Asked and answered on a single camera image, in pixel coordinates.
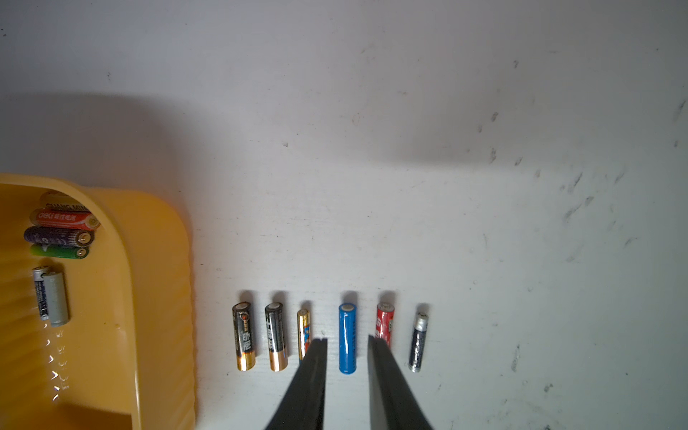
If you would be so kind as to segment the grey silver battery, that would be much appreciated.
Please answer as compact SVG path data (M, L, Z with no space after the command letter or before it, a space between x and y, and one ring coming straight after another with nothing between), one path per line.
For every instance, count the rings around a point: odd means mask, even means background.
M42 279L51 326L59 327L67 324L70 320L70 314L62 272L45 273L42 275Z

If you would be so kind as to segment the dark blue silver slim battery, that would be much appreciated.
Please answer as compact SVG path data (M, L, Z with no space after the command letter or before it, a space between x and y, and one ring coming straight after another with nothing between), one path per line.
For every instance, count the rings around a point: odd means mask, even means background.
M418 373L422 367L428 321L429 318L426 313L418 312L416 314L411 338L410 356L408 357L408 368L413 373Z

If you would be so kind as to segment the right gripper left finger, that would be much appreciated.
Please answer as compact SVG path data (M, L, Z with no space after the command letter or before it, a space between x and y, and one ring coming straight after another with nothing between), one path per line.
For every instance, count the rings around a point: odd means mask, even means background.
M324 428L327 339L315 339L266 429Z

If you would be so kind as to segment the black gold slim battery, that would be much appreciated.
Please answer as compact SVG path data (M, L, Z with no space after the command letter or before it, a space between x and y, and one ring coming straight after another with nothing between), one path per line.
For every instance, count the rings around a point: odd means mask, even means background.
M288 366L283 308L281 302L273 302L265 306L264 310L270 366L273 372L281 372Z

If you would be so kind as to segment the white blue striped battery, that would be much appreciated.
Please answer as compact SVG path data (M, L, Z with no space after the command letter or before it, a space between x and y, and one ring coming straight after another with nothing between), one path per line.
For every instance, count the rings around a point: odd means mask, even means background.
M46 295L45 284L43 281L43 275L50 272L49 266L39 266L32 270L32 279L34 282L39 318L41 321L47 321L49 319L48 313L48 301Z

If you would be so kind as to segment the gold blue slim battery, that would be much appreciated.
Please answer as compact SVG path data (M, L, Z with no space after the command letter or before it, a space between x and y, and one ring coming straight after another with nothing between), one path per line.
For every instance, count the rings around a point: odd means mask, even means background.
M301 308L297 311L297 351L300 361L305 358L310 344L310 311L307 308Z

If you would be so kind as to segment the black copper battery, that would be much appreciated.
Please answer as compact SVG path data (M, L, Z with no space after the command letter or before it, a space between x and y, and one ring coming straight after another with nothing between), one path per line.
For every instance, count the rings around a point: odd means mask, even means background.
M247 372L255 366L254 336L252 330L252 304L239 302L232 308L234 336L236 343L236 365L241 372Z

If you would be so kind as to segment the blue cylindrical battery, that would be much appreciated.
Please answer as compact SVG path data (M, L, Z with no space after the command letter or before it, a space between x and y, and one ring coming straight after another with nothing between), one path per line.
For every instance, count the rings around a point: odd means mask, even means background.
M357 369L357 307L344 303L339 307L339 369L353 374Z

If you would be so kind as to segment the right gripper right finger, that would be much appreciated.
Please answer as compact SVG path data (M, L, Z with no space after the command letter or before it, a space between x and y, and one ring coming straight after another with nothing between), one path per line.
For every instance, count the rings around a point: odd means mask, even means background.
M432 429L384 340L368 337L367 365L372 429Z

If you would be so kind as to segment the yellow plastic storage box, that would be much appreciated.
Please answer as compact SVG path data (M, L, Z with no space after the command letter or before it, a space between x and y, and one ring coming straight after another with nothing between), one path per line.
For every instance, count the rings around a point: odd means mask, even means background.
M23 233L55 190L100 221L81 260L30 253ZM62 272L70 320L41 321L32 270ZM1 426L192 429L195 353L189 236L148 193L1 177Z

